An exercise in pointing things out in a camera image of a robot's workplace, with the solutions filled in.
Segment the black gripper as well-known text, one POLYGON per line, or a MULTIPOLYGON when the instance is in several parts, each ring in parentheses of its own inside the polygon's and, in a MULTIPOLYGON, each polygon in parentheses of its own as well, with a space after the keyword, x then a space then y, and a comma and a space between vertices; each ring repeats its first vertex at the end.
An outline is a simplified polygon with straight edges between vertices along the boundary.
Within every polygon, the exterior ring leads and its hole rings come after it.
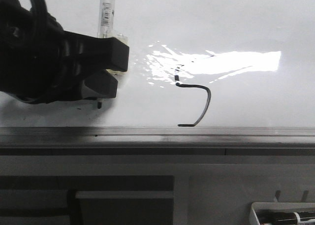
POLYGON ((85 78, 78 63, 126 72, 128 59, 117 38, 65 31, 45 9, 0 1, 0 90, 21 102, 115 98, 114 76, 102 69, 85 78))

